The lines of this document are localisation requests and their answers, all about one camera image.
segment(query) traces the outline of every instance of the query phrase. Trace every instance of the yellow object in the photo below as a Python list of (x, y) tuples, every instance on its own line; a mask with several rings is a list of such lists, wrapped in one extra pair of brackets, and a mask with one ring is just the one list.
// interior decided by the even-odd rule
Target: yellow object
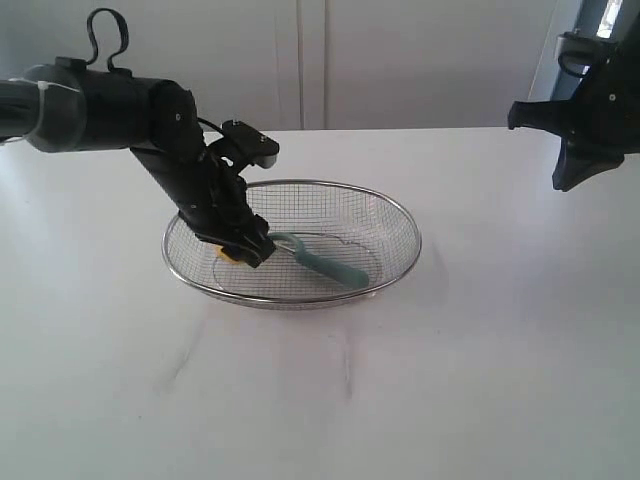
[(216, 254), (222, 258), (225, 262), (229, 262), (229, 263), (233, 263), (234, 265), (238, 265), (242, 262), (239, 262), (238, 260), (234, 260), (233, 258), (231, 258), (229, 255), (227, 255), (226, 253), (224, 253), (222, 251), (222, 246), (221, 245), (214, 245), (213, 249), (216, 251)]

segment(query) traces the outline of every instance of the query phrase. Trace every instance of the white tabletop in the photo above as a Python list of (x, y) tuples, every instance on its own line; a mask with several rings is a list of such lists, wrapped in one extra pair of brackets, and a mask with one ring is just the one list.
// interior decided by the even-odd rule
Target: white tabletop
[(636, 479), (640, 165), (568, 194), (503, 129), (280, 132), (248, 180), (389, 194), (422, 257), (372, 300), (252, 310), (176, 280), (126, 151), (0, 149), (0, 477)]

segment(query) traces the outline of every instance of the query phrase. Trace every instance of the teal handle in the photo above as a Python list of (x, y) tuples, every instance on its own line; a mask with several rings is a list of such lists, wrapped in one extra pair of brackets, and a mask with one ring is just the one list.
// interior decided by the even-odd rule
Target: teal handle
[(358, 268), (350, 267), (330, 258), (314, 255), (304, 249), (296, 251), (295, 259), (300, 265), (320, 275), (332, 278), (345, 287), (356, 289), (369, 286), (369, 275)]

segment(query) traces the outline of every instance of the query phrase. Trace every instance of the metal strainer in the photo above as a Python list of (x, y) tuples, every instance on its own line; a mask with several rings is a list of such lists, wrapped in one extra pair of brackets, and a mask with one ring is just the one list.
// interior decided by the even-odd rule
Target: metal strainer
[(163, 257), (174, 275), (240, 305), (311, 309), (387, 287), (406, 275), (420, 256), (420, 232), (409, 212), (372, 190), (316, 180), (276, 180), (250, 184), (247, 202), (269, 222), (270, 233), (295, 236), (306, 252), (365, 272), (368, 286), (348, 288), (305, 268), (290, 246), (278, 241), (277, 250), (258, 268), (230, 263), (177, 216), (162, 242)]

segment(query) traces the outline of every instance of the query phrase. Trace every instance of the white wall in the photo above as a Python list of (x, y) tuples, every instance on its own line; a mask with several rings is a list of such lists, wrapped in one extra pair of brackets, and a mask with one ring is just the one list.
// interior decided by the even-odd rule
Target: white wall
[[(555, 35), (572, 27), (580, 6), (580, 0), (2, 1), (12, 5), (0, 16), (1, 76), (56, 55), (87, 58), (84, 20), (94, 7), (112, 6), (131, 29), (119, 64), (192, 89), (200, 113), (213, 121), (242, 118), (262, 129), (504, 125), (513, 100), (551, 91)], [(107, 51), (116, 28), (102, 15), (97, 33)]]

